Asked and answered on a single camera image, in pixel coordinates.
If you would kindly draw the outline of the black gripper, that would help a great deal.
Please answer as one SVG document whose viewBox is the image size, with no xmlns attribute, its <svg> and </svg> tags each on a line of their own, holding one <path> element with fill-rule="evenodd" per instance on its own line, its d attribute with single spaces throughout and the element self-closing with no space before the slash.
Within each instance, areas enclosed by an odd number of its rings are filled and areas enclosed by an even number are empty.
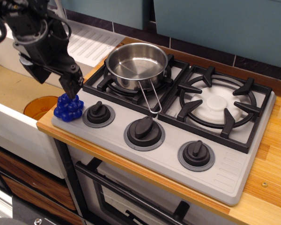
<svg viewBox="0 0 281 225">
<path fill-rule="evenodd" d="M 75 99 L 83 87 L 80 67 L 69 56 L 67 47 L 71 30 L 66 21 L 48 9 L 46 0 L 2 1 L 2 37 L 10 28 L 18 46 L 20 63 L 40 84 L 52 72 L 59 74 L 59 82 L 70 99 Z"/>
</svg>

